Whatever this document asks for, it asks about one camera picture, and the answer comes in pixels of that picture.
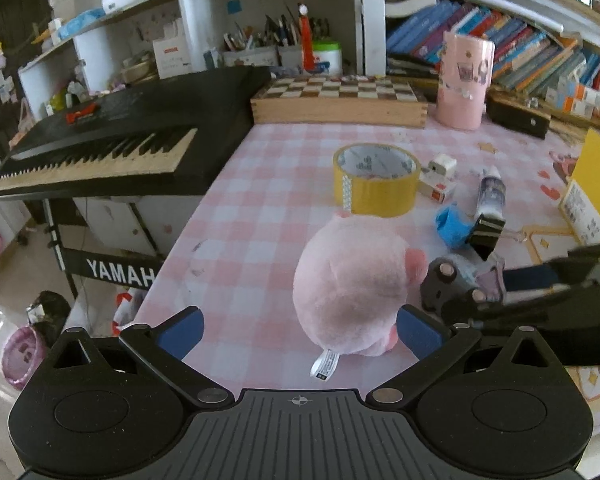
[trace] ribbed black plate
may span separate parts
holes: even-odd
[[[196,416],[170,452],[117,480],[480,478],[440,460],[403,416],[369,409],[353,391],[248,390],[237,406]],[[572,470],[549,478],[582,480]]]

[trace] green lid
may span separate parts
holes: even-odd
[[[340,44],[333,40],[316,40],[312,43],[316,52],[325,52],[327,50],[340,50]]]

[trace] piano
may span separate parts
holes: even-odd
[[[269,79],[266,67],[209,70],[58,112],[0,164],[0,200],[205,194]]]

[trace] desk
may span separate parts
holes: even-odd
[[[414,355],[398,343],[376,358],[341,356],[327,383],[311,378],[311,365],[321,349],[302,331],[292,303],[302,249],[334,211],[333,153],[362,141],[396,144],[425,166],[439,152],[455,157],[454,199],[467,212],[475,210],[477,171],[494,164],[507,185],[507,228],[566,227],[557,197],[547,195],[564,190],[550,152],[577,155],[579,148],[567,147],[553,134],[542,141],[487,119],[469,133],[450,130],[431,118],[423,130],[260,125],[251,130],[202,199],[136,321],[155,326],[187,305],[198,306],[205,317],[205,333],[184,362],[236,397],[242,388],[357,388],[364,398],[371,388],[413,364]],[[429,260],[448,252],[433,227],[439,207],[418,195],[411,212],[390,220]],[[507,267],[531,263],[525,245],[512,239],[501,239],[496,250]],[[419,298],[410,297],[410,303],[414,301]]]

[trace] row of books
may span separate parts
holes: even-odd
[[[388,72],[405,64],[438,70],[446,31],[493,41],[493,83],[544,98],[561,79],[600,91],[600,49],[576,38],[557,38],[515,16],[469,2],[436,0],[391,30],[386,40]]]

